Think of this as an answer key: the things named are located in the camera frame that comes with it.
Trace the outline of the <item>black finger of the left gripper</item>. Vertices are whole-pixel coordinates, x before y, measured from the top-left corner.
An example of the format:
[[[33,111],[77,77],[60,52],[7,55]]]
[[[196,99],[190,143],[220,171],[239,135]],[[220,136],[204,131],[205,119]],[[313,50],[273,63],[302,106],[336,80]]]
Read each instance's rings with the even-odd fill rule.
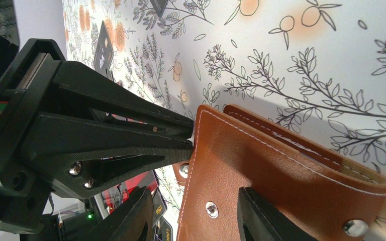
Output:
[[[190,138],[193,121],[144,100],[86,65],[55,61],[42,138]]]
[[[190,158],[191,119],[154,132],[40,113],[21,146],[22,159],[61,197],[90,198],[143,172]]]

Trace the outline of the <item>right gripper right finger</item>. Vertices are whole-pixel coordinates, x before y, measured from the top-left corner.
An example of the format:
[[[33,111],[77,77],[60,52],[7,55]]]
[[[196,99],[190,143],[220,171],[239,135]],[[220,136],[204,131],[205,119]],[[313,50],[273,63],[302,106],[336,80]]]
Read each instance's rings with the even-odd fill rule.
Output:
[[[238,190],[237,222],[241,240],[315,240],[252,187]]]

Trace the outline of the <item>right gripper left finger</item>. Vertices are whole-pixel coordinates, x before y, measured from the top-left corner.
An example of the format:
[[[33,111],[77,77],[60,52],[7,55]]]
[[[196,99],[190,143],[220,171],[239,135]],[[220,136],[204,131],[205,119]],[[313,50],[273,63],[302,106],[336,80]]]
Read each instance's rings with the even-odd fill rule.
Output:
[[[78,238],[88,240],[151,240],[153,199],[147,187],[136,187],[129,198],[92,230]]]

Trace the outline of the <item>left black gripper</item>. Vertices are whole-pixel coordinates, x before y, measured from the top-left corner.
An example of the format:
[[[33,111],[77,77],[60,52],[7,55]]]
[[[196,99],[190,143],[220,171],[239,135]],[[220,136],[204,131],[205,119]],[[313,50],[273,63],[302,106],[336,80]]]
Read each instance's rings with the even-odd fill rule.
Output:
[[[20,146],[64,55],[51,39],[23,48],[0,35],[0,230],[38,233],[51,188],[21,159]]]

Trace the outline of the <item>brown leather card holder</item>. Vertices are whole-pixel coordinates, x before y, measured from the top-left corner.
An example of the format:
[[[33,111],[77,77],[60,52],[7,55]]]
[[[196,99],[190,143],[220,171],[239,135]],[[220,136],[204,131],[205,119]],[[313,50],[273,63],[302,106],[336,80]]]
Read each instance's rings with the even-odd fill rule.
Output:
[[[201,105],[177,240],[240,240],[238,190],[252,187],[315,240],[362,240],[386,177],[237,105]]]

